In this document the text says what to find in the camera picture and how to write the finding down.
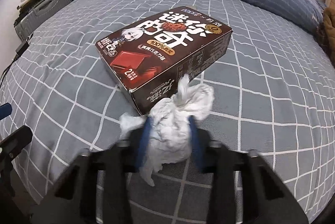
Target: white tissue paper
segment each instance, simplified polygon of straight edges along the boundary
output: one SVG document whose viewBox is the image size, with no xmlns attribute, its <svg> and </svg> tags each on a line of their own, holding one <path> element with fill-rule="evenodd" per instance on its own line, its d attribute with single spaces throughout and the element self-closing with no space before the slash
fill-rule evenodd
<svg viewBox="0 0 335 224">
<path fill-rule="evenodd" d="M 213 88 L 206 84 L 188 86 L 189 77 L 184 75 L 178 82 L 178 92 L 171 98 L 163 98 L 150 110 L 152 129 L 141 177 L 154 186 L 152 172 L 162 169 L 162 164 L 183 161 L 191 155 L 191 132 L 188 117 L 197 122 L 205 119 L 212 107 Z M 124 113 L 120 117 L 121 138 L 143 126 L 146 117 L 133 117 Z"/>
</svg>

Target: nutrition label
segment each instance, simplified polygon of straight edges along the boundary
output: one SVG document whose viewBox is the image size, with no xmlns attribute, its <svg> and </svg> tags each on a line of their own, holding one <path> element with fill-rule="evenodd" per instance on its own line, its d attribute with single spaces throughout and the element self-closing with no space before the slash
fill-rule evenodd
<svg viewBox="0 0 335 224">
<path fill-rule="evenodd" d="M 211 64 L 213 64 L 216 60 L 222 57 L 225 54 L 226 49 L 219 49 L 213 56 L 209 59 L 205 60 L 203 64 L 201 64 L 200 71 L 202 72 L 206 68 L 208 68 Z"/>
<path fill-rule="evenodd" d="M 202 59 L 204 51 L 198 51 L 177 69 L 177 79 L 180 79 L 184 74 L 188 74 L 190 79 L 193 79 L 201 73 Z"/>
</svg>

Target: brown cardboard box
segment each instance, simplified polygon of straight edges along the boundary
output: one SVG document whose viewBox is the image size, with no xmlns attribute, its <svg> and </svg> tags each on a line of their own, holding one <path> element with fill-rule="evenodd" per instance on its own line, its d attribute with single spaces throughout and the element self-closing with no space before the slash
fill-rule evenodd
<svg viewBox="0 0 335 224">
<path fill-rule="evenodd" d="M 232 29 L 188 7 L 173 8 L 124 27 L 95 46 L 114 81 L 139 113 L 177 91 L 223 56 Z"/>
</svg>

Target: cookie image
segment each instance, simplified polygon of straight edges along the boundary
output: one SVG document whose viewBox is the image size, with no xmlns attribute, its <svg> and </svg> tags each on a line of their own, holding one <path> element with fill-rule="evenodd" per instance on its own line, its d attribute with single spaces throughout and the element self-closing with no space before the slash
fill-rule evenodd
<svg viewBox="0 0 335 224">
<path fill-rule="evenodd" d="M 169 32 L 179 32 L 179 31 L 185 31 L 187 27 L 183 23 L 165 22 L 162 24 L 162 28 L 165 31 L 169 31 Z"/>
</svg>

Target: gray plaid bedsheet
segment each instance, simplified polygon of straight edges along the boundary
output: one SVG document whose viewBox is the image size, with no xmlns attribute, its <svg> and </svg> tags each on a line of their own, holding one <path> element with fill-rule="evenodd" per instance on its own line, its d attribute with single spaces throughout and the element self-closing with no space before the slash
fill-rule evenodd
<svg viewBox="0 0 335 224">
<path fill-rule="evenodd" d="M 226 55 L 192 81 L 215 90 L 200 126 L 230 149 L 260 151 L 312 221 L 335 191 L 335 70 L 309 34 L 240 0 L 75 0 L 42 24 L 0 90 L 1 103 L 13 107 L 0 122 L 1 137 L 23 124 L 34 133 L 14 161 L 21 180 L 39 202 L 82 148 L 103 150 L 118 140 L 120 115 L 136 113 L 94 43 L 182 5 L 233 28 Z M 210 175 L 187 160 L 164 166 L 153 179 L 155 187 L 138 174 L 129 177 L 135 224 L 205 223 Z M 238 175 L 236 196 L 241 221 Z"/>
</svg>

